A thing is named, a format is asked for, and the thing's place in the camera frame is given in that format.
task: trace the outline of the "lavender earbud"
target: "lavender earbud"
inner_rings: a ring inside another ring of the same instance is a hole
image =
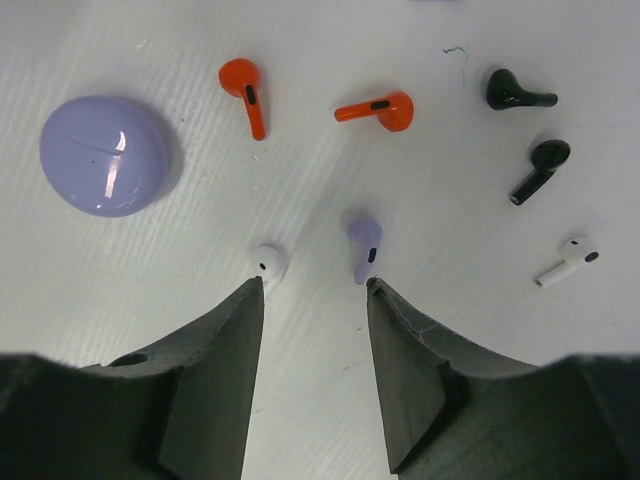
[[[351,241],[362,247],[362,259],[358,263],[353,280],[358,285],[364,285],[378,255],[378,248],[380,248],[382,240],[382,227],[373,219],[359,219],[349,225],[347,235]]]

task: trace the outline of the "earbud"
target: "earbud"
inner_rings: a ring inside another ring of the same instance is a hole
[[[554,93],[534,93],[523,89],[516,76],[503,68],[491,75],[487,87],[487,102],[494,110],[513,107],[553,107],[558,103]]]
[[[264,140],[267,134],[260,102],[258,102],[258,87],[260,86],[258,67],[246,58],[236,58],[222,66],[219,77],[220,85],[227,93],[244,100],[253,138]]]
[[[287,269],[284,255],[269,245],[261,245],[253,251],[251,265],[255,275],[262,277],[265,291],[279,283]]]
[[[334,113],[339,122],[373,115],[377,115],[382,126],[390,132],[401,132],[409,128],[413,120],[413,101],[404,92],[393,92],[370,102],[339,108]]]
[[[574,238],[566,242],[560,248],[560,256],[563,262],[536,278],[535,282],[540,288],[548,288],[560,280],[576,272],[584,265],[590,265],[600,258],[598,245],[588,238]]]
[[[378,255],[382,227],[375,220],[360,219],[349,225],[347,235],[351,241],[358,243],[362,248],[362,258],[358,262],[353,280],[358,285],[363,285],[369,278],[373,262]]]
[[[565,164],[570,154],[571,147],[562,140],[548,140],[534,148],[531,163],[535,170],[511,194],[511,203],[522,205],[526,202]]]

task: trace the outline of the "earbud tip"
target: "earbud tip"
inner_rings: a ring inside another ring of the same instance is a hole
[[[251,254],[251,266],[254,275],[262,277],[265,292],[280,283],[287,269],[287,260],[279,249],[270,245],[261,245]]]

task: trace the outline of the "earbud stem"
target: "earbud stem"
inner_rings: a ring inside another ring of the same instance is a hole
[[[526,94],[522,97],[523,107],[553,107],[558,103],[558,96],[555,93],[534,93]]]
[[[576,270],[576,267],[569,265],[567,262],[562,262],[557,267],[536,278],[536,285],[538,285],[542,289],[549,288],[558,283],[560,280],[564,280]]]
[[[524,182],[518,186],[518,188],[511,194],[509,199],[514,205],[522,205],[526,202],[534,193],[549,181],[554,172],[542,172],[535,170],[529,175]]]
[[[248,98],[244,99],[244,105],[247,109],[247,115],[249,116],[249,124],[251,125],[251,134],[254,140],[264,140],[267,136],[267,132],[264,128],[264,120],[262,118],[262,111],[260,110],[260,103],[258,99],[254,99],[254,103],[250,103]]]
[[[339,122],[347,122],[355,118],[371,117],[380,113],[380,110],[374,110],[371,108],[371,104],[374,102],[363,102],[357,105],[350,105],[348,107],[342,107],[335,111],[334,116]]]

